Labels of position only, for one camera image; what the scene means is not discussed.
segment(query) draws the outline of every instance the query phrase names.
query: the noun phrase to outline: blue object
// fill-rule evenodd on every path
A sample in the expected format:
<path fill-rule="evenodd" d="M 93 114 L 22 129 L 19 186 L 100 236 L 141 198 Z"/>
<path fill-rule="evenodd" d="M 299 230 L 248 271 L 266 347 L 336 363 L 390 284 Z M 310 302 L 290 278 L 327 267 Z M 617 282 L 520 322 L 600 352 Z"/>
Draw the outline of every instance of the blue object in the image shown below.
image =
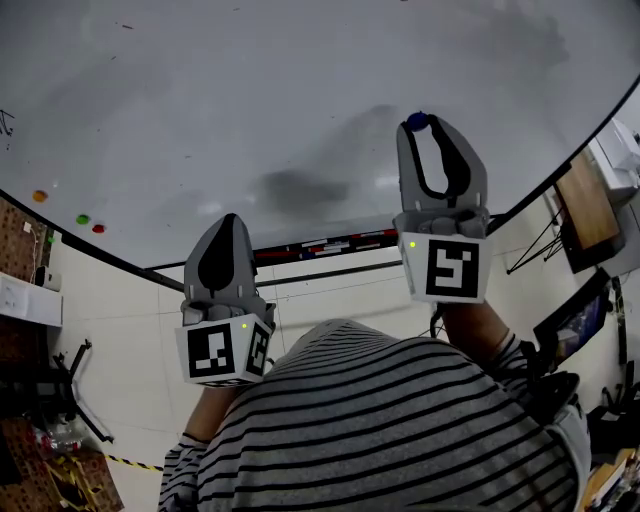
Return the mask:
<path fill-rule="evenodd" d="M 424 130 L 427 126 L 429 126 L 427 114 L 422 111 L 411 114 L 407 119 L 407 125 L 412 132 L 419 132 L 421 130 Z"/>

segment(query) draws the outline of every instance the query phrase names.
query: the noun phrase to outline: floor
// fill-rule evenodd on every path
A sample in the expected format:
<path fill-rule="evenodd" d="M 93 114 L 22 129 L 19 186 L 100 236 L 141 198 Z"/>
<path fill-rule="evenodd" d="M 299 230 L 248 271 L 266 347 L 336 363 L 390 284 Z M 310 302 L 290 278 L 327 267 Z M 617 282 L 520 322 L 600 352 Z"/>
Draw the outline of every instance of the floor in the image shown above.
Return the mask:
<path fill-rule="evenodd" d="M 590 271 L 573 275 L 564 253 L 538 259 L 510 276 L 505 269 L 549 222 L 543 201 L 536 201 L 493 236 L 493 263 L 487 299 L 521 337 L 533 339 L 533 327 L 568 299 Z M 539 244 L 545 244 L 551 235 Z M 399 259 L 396 248 L 261 268 L 258 281 Z M 182 382 L 175 347 L 182 295 L 131 276 L 85 256 L 60 242 L 51 267 L 63 276 L 64 328 L 52 333 L 55 351 L 75 353 L 83 340 L 93 349 L 78 372 L 77 393 L 90 415 L 115 437 L 102 450 L 145 464 L 162 465 L 164 453 L 178 439 L 195 405 L 199 387 Z M 166 275 L 182 280 L 182 269 Z M 630 352 L 640 346 L 640 273 L 623 278 Z M 352 318 L 397 337 L 428 329 L 428 304 L 412 303 L 403 268 L 260 288 L 277 304 L 278 330 L 269 355 L 282 356 L 320 321 Z M 566 364 L 581 375 L 583 405 L 597 405 L 603 385 L 618 379 L 615 320 Z M 156 509 L 160 473 L 109 461 L 128 511 Z"/>

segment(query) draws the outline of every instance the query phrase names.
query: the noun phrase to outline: white floor tile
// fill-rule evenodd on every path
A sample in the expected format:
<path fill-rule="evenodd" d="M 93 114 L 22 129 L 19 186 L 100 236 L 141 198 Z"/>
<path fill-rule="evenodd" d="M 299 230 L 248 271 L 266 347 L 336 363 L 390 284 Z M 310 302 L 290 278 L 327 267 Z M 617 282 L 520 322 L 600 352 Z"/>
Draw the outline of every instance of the white floor tile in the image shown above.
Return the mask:
<path fill-rule="evenodd" d="M 412 302 L 404 277 L 278 299 L 284 345 L 331 318 L 349 318 L 398 338 L 429 328 L 431 306 Z"/>
<path fill-rule="evenodd" d="M 184 267 L 173 267 L 159 270 L 158 273 L 163 276 L 176 279 L 182 282 L 184 280 Z M 273 279 L 273 267 L 260 267 L 256 276 L 256 283 L 261 281 L 270 281 Z M 158 287 L 158 307 L 160 313 L 175 313 L 180 311 L 180 304 L 184 300 L 184 293 L 172 290 L 166 286 Z M 272 301 L 276 298 L 275 286 L 263 286 L 258 288 L 258 293 L 266 301 Z"/>
<path fill-rule="evenodd" d="M 551 213 L 544 199 L 539 197 L 524 211 L 509 220 L 509 222 L 489 237 L 493 242 L 493 254 L 526 249 L 538 238 L 550 221 Z M 551 242 L 553 238 L 554 234 L 550 229 L 547 230 L 536 247 L 544 247 L 544 245 Z"/>
<path fill-rule="evenodd" d="M 276 331 L 271 336 L 269 341 L 269 349 L 267 350 L 267 357 L 277 361 L 285 354 L 284 337 L 282 335 L 282 326 L 277 325 Z"/>
<path fill-rule="evenodd" d="M 158 510 L 162 474 L 107 461 L 126 512 L 155 512 Z"/>
<path fill-rule="evenodd" d="M 627 352 L 629 359 L 637 361 L 636 368 L 640 368 L 640 271 L 620 276 L 620 282 L 627 326 Z M 640 369 L 636 370 L 636 373 L 638 380 Z"/>
<path fill-rule="evenodd" d="M 534 339 L 533 328 L 569 299 L 593 274 L 574 275 L 561 251 L 549 261 L 537 258 L 507 275 L 524 250 L 494 256 L 486 299 L 521 338 Z"/>
<path fill-rule="evenodd" d="M 158 285 L 55 243 L 50 268 L 62 275 L 64 321 L 158 312 Z"/>
<path fill-rule="evenodd" d="M 173 431 L 157 315 L 68 322 L 52 353 L 67 364 L 84 339 L 93 347 L 76 373 L 77 396 L 104 420 Z"/>
<path fill-rule="evenodd" d="M 366 265 L 375 265 L 377 263 L 388 263 L 392 261 L 400 261 L 400 252 L 397 247 L 344 254 L 341 256 L 316 258 L 313 260 L 299 261 L 295 263 L 286 263 L 274 266 L 273 270 L 276 279 L 285 279 L 289 277 L 299 277 L 308 274 L 331 272 L 334 270 L 363 267 Z M 325 279 L 277 285 L 276 292 L 278 298 L 282 299 L 295 295 L 305 295 L 338 288 L 347 288 L 349 286 L 373 283 L 402 276 L 404 276 L 404 270 L 402 265 L 399 265 L 396 267 L 389 267 L 369 272 L 358 272 L 356 274 L 346 274 Z"/>
<path fill-rule="evenodd" d="M 604 326 L 584 347 L 560 365 L 560 370 L 580 376 L 580 405 L 590 411 L 601 404 L 602 388 L 615 396 L 616 384 L 622 382 L 618 364 L 618 330 L 613 315 L 607 315 Z"/>

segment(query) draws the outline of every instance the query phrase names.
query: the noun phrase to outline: cable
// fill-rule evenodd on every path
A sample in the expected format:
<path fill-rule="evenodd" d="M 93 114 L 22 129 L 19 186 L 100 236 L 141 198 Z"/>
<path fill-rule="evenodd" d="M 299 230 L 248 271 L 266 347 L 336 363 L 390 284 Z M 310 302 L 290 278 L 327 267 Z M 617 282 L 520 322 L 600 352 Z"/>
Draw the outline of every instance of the cable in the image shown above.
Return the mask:
<path fill-rule="evenodd" d="M 436 322 L 442 318 L 443 313 L 442 306 L 439 303 L 436 304 L 436 310 L 433 312 L 433 315 L 431 315 L 431 320 L 429 321 L 429 332 L 432 338 L 438 336 L 436 334 Z"/>
<path fill-rule="evenodd" d="M 36 247 L 38 247 L 38 237 L 36 236 L 32 227 L 29 228 L 29 233 L 33 235 L 33 271 L 31 272 L 29 283 L 33 284 L 33 276 L 36 275 Z"/>
<path fill-rule="evenodd" d="M 624 280 L 623 283 L 620 283 L 620 286 L 624 285 L 629 280 L 629 277 L 631 276 L 632 272 L 633 272 L 633 270 L 630 270 L 629 272 L 627 272 L 627 278 Z"/>
<path fill-rule="evenodd" d="M 440 331 L 444 331 L 447 332 L 447 330 L 444 328 L 444 322 L 442 322 L 442 324 L 440 325 L 436 325 L 435 327 L 438 328 L 438 330 L 436 331 L 436 335 L 434 336 L 435 338 L 437 338 L 440 335 Z M 421 336 L 424 336 L 425 334 L 427 334 L 429 331 L 431 330 L 431 328 L 427 329 L 426 331 L 421 332 L 420 334 L 418 334 L 416 336 L 416 338 L 420 338 Z"/>

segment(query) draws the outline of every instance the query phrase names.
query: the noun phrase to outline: yellow black caution tape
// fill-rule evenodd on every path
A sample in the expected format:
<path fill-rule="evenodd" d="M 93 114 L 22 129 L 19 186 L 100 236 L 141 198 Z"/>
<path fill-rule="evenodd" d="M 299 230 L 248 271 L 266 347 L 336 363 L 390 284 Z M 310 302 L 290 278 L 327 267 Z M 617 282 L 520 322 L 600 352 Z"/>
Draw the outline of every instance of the yellow black caution tape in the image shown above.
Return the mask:
<path fill-rule="evenodd" d="M 104 454 L 107 459 L 114 460 L 116 462 L 120 462 L 121 464 L 126 464 L 127 466 L 133 466 L 134 468 L 148 469 L 150 471 L 160 471 L 162 473 L 162 466 L 150 466 L 149 464 L 143 464 L 142 462 L 133 462 L 127 459 L 121 459 L 120 457 L 114 457 L 113 455 Z"/>

